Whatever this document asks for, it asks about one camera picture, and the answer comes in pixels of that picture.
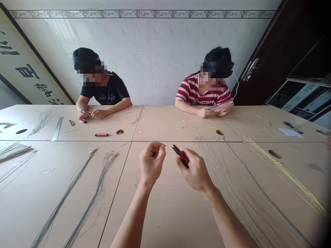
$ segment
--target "calligraphy sign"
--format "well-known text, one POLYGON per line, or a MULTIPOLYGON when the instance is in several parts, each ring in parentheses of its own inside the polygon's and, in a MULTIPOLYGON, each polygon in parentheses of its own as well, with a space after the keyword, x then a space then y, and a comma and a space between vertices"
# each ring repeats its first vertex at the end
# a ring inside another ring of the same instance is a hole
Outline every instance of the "calligraphy sign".
POLYGON ((0 79, 27 103, 73 104, 2 4, 0 7, 0 79))

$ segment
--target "dark wooden door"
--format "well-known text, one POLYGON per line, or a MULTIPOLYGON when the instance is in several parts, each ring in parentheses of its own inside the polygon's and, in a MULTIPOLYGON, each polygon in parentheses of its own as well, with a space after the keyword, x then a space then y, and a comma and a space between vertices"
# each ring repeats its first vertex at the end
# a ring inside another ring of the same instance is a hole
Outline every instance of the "dark wooden door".
MULTIPOLYGON (((330 28, 319 1, 283 0, 251 55, 246 68, 258 58, 247 81, 239 77, 235 105, 262 105, 330 28)), ((235 95, 238 84, 232 90, 235 95)))

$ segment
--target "red pliers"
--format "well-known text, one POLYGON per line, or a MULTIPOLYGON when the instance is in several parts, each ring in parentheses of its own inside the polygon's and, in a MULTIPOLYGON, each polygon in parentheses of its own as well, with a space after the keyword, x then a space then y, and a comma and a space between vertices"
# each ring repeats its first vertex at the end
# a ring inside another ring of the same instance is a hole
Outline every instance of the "red pliers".
POLYGON ((181 151, 176 145, 173 145, 172 149, 178 154, 180 160, 185 165, 185 167, 189 168, 189 158, 186 156, 184 151, 181 151))

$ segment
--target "hand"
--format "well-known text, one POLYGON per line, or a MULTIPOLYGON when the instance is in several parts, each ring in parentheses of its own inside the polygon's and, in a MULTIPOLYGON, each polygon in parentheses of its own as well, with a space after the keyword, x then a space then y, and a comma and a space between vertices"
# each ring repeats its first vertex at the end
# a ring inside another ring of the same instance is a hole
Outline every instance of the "hand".
POLYGON ((208 110, 208 108, 204 107, 204 108, 198 110, 197 116, 199 116, 201 118, 206 118, 209 115, 211 115, 212 113, 213 113, 212 110, 208 110))
POLYGON ((195 151, 184 148, 186 156, 189 158, 189 168, 183 165, 179 156, 176 157, 176 162, 182 172, 186 182, 195 190, 205 192, 214 186, 210 179, 208 170, 203 158, 195 151))
POLYGON ((140 183, 152 189, 161 174, 165 156, 166 146, 162 143, 151 141, 145 147, 139 156, 141 167, 140 183))
POLYGON ((78 119, 86 119, 91 116, 90 111, 80 110, 78 111, 78 119))
POLYGON ((92 117, 94 118, 98 118, 100 120, 102 120, 103 118, 105 118, 107 115, 109 115, 107 110, 94 110, 91 113, 92 117))
POLYGON ((220 107, 214 111, 214 114, 217 116, 220 116, 220 117, 225 116, 227 113, 228 113, 228 109, 222 108, 222 107, 220 107))

